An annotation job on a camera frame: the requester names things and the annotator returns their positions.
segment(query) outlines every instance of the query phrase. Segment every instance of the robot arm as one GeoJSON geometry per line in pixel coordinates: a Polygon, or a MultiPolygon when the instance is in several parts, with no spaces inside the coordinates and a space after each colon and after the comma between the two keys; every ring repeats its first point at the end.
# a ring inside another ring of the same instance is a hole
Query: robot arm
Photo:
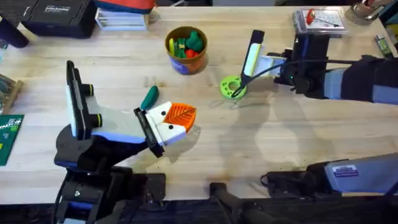
{"type": "Polygon", "coordinates": [[[282,54],[260,55],[263,36],[263,31],[252,33],[241,73],[243,82],[257,78],[257,74],[267,68],[284,64],[261,77],[272,77],[276,83],[291,85],[297,94],[309,98],[398,105],[398,58],[363,55],[357,62],[329,60],[326,55],[330,37],[313,34],[297,34],[293,49],[285,49],[282,54]],[[328,62],[352,63],[352,66],[327,70],[328,62]]]}
{"type": "Polygon", "coordinates": [[[117,223],[125,200],[136,209],[165,196],[165,174],[136,174],[117,163],[149,148],[162,157],[163,146],[184,138],[196,109],[166,102],[149,111],[124,113],[100,106],[93,85],[81,82],[67,62],[70,124],[57,138],[54,163],[67,169],[55,201],[53,223],[117,223]]]}

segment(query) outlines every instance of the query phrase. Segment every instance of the green ring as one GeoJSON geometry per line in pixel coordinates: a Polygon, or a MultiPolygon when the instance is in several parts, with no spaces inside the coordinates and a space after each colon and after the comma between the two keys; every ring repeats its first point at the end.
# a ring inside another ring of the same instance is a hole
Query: green ring
{"type": "Polygon", "coordinates": [[[241,80],[240,77],[237,77],[237,76],[234,76],[234,75],[225,77],[225,78],[223,79],[223,81],[221,81],[221,83],[220,83],[220,91],[221,91],[221,94],[222,94],[225,98],[230,99],[230,100],[237,100],[237,99],[242,98],[242,97],[245,95],[246,89],[247,89],[248,87],[245,86],[245,87],[243,88],[243,90],[242,90],[236,97],[232,98],[231,95],[232,95],[232,93],[234,92],[234,90],[231,90],[231,89],[229,88],[229,84],[232,83],[232,82],[237,82],[238,85],[240,86],[241,83],[242,83],[242,80],[241,80]]]}

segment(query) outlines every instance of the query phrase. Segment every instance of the green handle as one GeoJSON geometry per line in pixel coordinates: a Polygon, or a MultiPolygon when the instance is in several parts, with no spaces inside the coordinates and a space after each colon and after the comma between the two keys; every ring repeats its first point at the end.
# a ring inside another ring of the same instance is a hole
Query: green handle
{"type": "Polygon", "coordinates": [[[142,110],[149,110],[156,103],[158,97],[159,97],[159,89],[157,88],[157,86],[152,86],[149,89],[147,96],[145,96],[144,101],[141,103],[140,108],[142,110]]]}

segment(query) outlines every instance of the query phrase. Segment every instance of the blue label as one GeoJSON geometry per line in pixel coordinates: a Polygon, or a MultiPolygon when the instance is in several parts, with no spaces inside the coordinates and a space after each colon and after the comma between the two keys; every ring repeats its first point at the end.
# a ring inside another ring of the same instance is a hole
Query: blue label
{"type": "Polygon", "coordinates": [[[170,61],[172,62],[172,65],[174,69],[176,69],[179,73],[183,75],[188,75],[189,74],[189,69],[187,66],[181,64],[180,62],[174,60],[174,58],[170,57],[170,61]]]}
{"type": "Polygon", "coordinates": [[[332,169],[336,177],[357,177],[359,175],[355,165],[336,166],[332,169]]]}

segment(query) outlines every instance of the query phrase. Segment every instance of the green toy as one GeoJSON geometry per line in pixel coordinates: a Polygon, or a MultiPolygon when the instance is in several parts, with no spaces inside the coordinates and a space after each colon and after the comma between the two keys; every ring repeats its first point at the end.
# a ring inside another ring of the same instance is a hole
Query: green toy
{"type": "Polygon", "coordinates": [[[185,55],[185,38],[177,39],[177,48],[174,48],[175,56],[179,58],[186,58],[185,55]]]}
{"type": "Polygon", "coordinates": [[[245,86],[243,90],[234,98],[231,97],[232,93],[241,86],[241,78],[231,75],[223,79],[220,84],[221,94],[230,100],[238,100],[244,96],[246,93],[246,89],[248,88],[245,86]]]}
{"type": "Polygon", "coordinates": [[[203,50],[203,40],[198,36],[198,32],[191,31],[191,36],[185,42],[189,49],[200,53],[203,50]]]}
{"type": "Polygon", "coordinates": [[[144,101],[141,103],[140,108],[142,110],[149,110],[151,107],[155,105],[158,97],[159,97],[159,89],[157,88],[157,86],[152,86],[149,89],[144,101]]]}

